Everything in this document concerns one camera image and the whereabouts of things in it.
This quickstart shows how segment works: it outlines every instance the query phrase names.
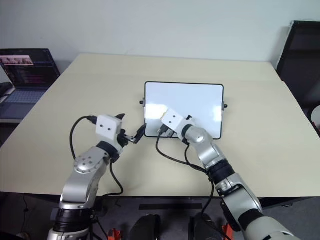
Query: white wall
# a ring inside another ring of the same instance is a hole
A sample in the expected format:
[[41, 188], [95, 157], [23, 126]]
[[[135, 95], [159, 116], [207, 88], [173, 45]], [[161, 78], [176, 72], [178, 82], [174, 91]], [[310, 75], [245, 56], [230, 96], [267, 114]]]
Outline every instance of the white wall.
[[62, 72], [79, 53], [275, 66], [292, 20], [320, 0], [0, 0], [0, 48], [49, 48]]

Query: desk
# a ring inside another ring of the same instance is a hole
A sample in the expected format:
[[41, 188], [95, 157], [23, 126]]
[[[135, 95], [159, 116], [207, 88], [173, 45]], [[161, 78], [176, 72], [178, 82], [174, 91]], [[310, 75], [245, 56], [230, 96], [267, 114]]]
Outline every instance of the desk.
[[[73, 169], [69, 133], [81, 116], [126, 113], [122, 127], [135, 134], [144, 122], [139, 104], [146, 81], [224, 85], [222, 138], [216, 143], [259, 197], [320, 196], [320, 139], [287, 86], [268, 62], [217, 61], [81, 54], [0, 149], [0, 190], [60, 195]], [[95, 126], [75, 130], [77, 155], [97, 143]], [[160, 156], [156, 139], [125, 147], [114, 165], [124, 196], [210, 194], [208, 177]], [[160, 149], [183, 159], [177, 139]], [[191, 149], [189, 159], [199, 164]], [[109, 170], [98, 195], [118, 191]]]

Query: laptop display content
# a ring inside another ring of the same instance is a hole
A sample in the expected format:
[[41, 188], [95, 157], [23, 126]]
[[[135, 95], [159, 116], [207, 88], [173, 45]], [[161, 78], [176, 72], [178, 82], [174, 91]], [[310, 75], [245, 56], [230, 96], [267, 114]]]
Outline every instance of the laptop display content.
[[0, 49], [0, 65], [16, 89], [48, 89], [60, 76], [49, 49]]
[[0, 65], [16, 89], [0, 104], [0, 119], [22, 120], [60, 76], [49, 49], [0, 49]]

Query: silver robot arm segment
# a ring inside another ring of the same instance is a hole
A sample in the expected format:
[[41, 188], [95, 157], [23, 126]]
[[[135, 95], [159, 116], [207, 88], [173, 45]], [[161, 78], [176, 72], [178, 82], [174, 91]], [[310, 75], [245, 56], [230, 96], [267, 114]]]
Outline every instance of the silver robot arm segment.
[[92, 147], [74, 160], [70, 178], [64, 185], [60, 208], [77, 210], [94, 206], [99, 181], [110, 164], [109, 154], [99, 147]]
[[196, 127], [191, 120], [172, 109], [163, 115], [161, 122], [196, 150], [206, 174], [223, 197], [221, 207], [234, 231], [242, 231], [247, 240], [298, 239], [275, 219], [263, 215], [258, 198], [240, 175], [235, 173], [205, 129]]

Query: floor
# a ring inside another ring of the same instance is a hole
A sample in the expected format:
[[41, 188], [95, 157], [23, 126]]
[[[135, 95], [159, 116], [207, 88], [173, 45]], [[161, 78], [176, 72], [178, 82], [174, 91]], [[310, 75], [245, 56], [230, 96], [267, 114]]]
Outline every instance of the floor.
[[[12, 133], [14, 128], [1, 128], [1, 145]], [[29, 211], [25, 214], [23, 230], [30, 234], [32, 240], [43, 240], [48, 236], [53, 226], [50, 221], [52, 209], [58, 204], [25, 196]], [[184, 210], [139, 210], [141, 204], [204, 204], [205, 199], [145, 199], [145, 198], [112, 198], [107, 202], [108, 212], [100, 218], [106, 231], [116, 228], [123, 231], [124, 239], [135, 222], [147, 214], [158, 214], [161, 217], [162, 240], [187, 240], [188, 223], [190, 217], [200, 212], [200, 209]], [[0, 230], [18, 234], [22, 230], [24, 209], [26, 208], [23, 195], [18, 193], [0, 193]], [[225, 224], [226, 220], [220, 208], [220, 201], [214, 199], [207, 209], [207, 214], [218, 226]], [[282, 223], [302, 240], [318, 240], [320, 236], [320, 197], [314, 197], [295, 202], [290, 207], [274, 207], [264, 211]], [[100, 228], [95, 225], [94, 232], [103, 237]], [[243, 240], [241, 232], [235, 233], [235, 240]]]

